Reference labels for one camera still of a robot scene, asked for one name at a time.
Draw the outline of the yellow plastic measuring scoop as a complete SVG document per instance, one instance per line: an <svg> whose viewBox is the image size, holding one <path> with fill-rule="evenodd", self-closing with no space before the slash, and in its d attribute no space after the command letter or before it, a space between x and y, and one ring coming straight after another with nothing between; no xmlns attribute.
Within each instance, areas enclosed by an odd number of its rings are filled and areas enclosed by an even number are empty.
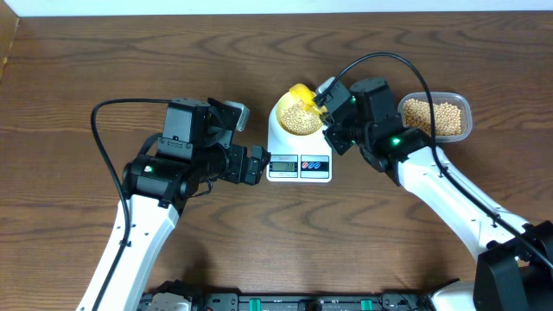
<svg viewBox="0 0 553 311"><path fill-rule="evenodd" d="M289 93L303 110L313 112L317 116L327 113L327 108L325 106L319 107L314 102L315 93L304 84L298 83L293 85L290 87Z"/></svg>

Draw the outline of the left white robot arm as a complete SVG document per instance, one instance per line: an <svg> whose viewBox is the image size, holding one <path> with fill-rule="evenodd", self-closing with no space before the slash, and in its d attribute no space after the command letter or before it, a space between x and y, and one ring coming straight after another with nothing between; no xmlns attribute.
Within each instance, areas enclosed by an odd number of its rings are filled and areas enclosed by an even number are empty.
<svg viewBox="0 0 553 311"><path fill-rule="evenodd" d="M244 129L248 108L237 102L189 98L164 99L163 131L150 136L137 156L117 174L97 128L97 104L91 113L92 134L114 180L119 203L111 236L80 310L135 310L157 256L188 200L199 197L201 184L217 180L256 185L268 166L263 147L233 143Z"/></svg>

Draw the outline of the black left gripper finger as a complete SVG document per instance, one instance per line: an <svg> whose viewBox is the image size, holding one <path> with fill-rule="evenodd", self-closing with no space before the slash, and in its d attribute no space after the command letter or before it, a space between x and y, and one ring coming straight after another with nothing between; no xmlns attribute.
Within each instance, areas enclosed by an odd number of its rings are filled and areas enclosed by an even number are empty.
<svg viewBox="0 0 553 311"><path fill-rule="evenodd" d="M263 171L264 166L261 162L248 162L244 175L244 183L250 186L257 185Z"/></svg>
<svg viewBox="0 0 553 311"><path fill-rule="evenodd" d="M260 167L266 167L270 161L270 152L259 145L251 147L251 158L258 161Z"/></svg>

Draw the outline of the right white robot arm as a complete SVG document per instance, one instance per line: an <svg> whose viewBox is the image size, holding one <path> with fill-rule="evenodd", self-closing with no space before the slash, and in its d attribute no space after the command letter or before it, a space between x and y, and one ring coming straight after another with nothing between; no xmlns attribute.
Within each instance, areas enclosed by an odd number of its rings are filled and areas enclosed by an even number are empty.
<svg viewBox="0 0 553 311"><path fill-rule="evenodd" d="M353 145L366 162L425 202L474 257L472 282L455 281L422 299L431 310L550 310L552 224L532 225L464 176L429 135L404 126L387 82L345 87L329 78L314 102L325 107L323 135L343 155Z"/></svg>

